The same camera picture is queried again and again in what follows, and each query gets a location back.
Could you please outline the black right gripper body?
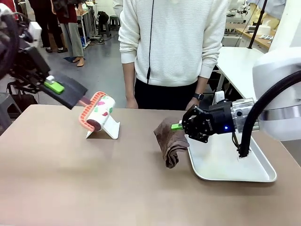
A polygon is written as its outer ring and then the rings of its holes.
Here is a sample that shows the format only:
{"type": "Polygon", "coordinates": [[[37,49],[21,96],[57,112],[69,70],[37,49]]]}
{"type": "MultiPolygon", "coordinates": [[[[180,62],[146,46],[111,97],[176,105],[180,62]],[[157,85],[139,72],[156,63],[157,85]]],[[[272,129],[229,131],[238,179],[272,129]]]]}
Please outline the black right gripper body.
{"type": "Polygon", "coordinates": [[[226,134],[235,132],[235,125],[231,114],[232,102],[220,102],[209,106],[210,118],[206,120],[208,130],[206,134],[226,134]]]}

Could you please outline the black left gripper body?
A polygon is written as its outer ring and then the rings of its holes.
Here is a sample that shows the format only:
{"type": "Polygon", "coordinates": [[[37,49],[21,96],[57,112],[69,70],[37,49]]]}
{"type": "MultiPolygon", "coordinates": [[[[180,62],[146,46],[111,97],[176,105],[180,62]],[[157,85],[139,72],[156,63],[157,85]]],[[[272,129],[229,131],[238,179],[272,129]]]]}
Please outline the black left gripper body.
{"type": "Polygon", "coordinates": [[[13,64],[13,77],[35,87],[43,85],[50,67],[36,47],[19,49],[13,64]]]}

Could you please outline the person's left hand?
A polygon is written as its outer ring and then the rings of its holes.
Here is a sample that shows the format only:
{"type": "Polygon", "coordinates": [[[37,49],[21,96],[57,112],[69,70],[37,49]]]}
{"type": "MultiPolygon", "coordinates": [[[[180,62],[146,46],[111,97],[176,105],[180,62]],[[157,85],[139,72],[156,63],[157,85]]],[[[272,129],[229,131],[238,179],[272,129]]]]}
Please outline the person's left hand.
{"type": "Polygon", "coordinates": [[[197,105],[197,106],[199,106],[199,103],[200,103],[200,101],[198,100],[198,99],[196,99],[196,98],[192,98],[191,100],[190,100],[190,102],[187,104],[187,106],[186,106],[186,111],[187,110],[189,110],[192,106],[194,106],[194,105],[197,105]]]}

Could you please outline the person's right hand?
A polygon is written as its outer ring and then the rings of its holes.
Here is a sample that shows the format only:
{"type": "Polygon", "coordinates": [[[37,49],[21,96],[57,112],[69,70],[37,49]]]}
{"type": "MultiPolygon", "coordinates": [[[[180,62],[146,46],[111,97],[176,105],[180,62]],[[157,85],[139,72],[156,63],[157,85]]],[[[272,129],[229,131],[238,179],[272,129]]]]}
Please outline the person's right hand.
{"type": "Polygon", "coordinates": [[[139,108],[138,103],[134,97],[127,98],[127,108],[130,108],[130,109],[138,109],[139,108]]]}

